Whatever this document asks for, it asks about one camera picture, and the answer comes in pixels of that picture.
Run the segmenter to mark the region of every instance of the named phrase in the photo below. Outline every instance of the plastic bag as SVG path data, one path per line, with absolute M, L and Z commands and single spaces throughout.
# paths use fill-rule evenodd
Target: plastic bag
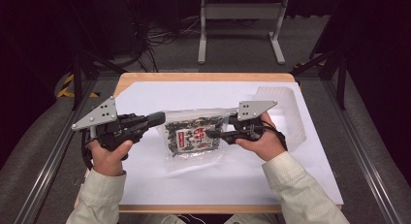
M 212 139 L 206 130 L 226 131 L 231 113 L 237 109 L 165 111 L 166 122 L 157 126 L 167 149 L 167 170 L 189 169 L 217 162 L 224 154 L 221 139 Z

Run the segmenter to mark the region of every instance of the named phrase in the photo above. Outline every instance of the white surface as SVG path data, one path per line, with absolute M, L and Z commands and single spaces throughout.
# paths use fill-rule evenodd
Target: white surface
M 135 82 L 116 98 L 116 105 L 118 114 L 138 115 L 164 110 L 232 108 L 237 107 L 239 101 L 253 100 L 259 87 L 291 89 L 288 94 L 294 95 L 304 138 L 290 145 L 289 152 L 320 182 L 330 198 L 342 205 L 329 162 L 295 82 Z M 281 108 L 281 101 L 278 102 L 269 113 L 277 128 L 283 131 L 292 124 L 285 114 L 289 108 Z M 284 134 L 287 137 L 293 133 L 284 131 Z M 224 143 L 223 146 L 225 154 L 218 163 L 170 174 L 165 168 L 164 143 L 156 129 L 151 128 L 123 162 L 128 175 L 120 204 L 277 205 L 261 168 L 263 160 L 238 145 Z

